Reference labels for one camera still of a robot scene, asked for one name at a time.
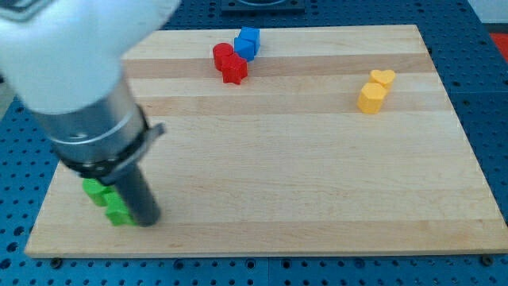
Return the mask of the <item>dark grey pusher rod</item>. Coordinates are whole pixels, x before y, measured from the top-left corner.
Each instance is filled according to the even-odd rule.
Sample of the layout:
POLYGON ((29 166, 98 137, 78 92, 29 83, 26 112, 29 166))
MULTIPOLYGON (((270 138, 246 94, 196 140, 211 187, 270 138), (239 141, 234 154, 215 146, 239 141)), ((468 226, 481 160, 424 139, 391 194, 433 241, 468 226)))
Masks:
POLYGON ((138 226, 153 226, 158 222, 160 218, 159 205, 142 171, 136 164, 120 172, 114 182, 114 188, 138 226))

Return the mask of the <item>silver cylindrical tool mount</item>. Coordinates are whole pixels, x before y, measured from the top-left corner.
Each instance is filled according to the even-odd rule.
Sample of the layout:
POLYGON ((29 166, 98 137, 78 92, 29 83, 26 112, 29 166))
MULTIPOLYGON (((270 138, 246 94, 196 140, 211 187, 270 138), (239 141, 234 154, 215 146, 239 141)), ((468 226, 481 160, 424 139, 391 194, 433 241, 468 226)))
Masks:
POLYGON ((135 171, 164 124, 148 124, 125 76, 100 99, 73 111, 33 110, 52 148, 68 168, 83 178, 112 185, 135 171))

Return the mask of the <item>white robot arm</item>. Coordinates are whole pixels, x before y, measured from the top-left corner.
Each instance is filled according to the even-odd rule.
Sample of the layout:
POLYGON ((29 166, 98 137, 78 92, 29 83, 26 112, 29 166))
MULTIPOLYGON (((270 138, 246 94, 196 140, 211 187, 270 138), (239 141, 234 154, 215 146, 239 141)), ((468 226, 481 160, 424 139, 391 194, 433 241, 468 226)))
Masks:
POLYGON ((113 187, 139 226, 160 208, 139 161, 164 134, 126 80, 123 56, 168 22, 179 0, 38 0, 1 4, 1 73, 59 159, 113 187))

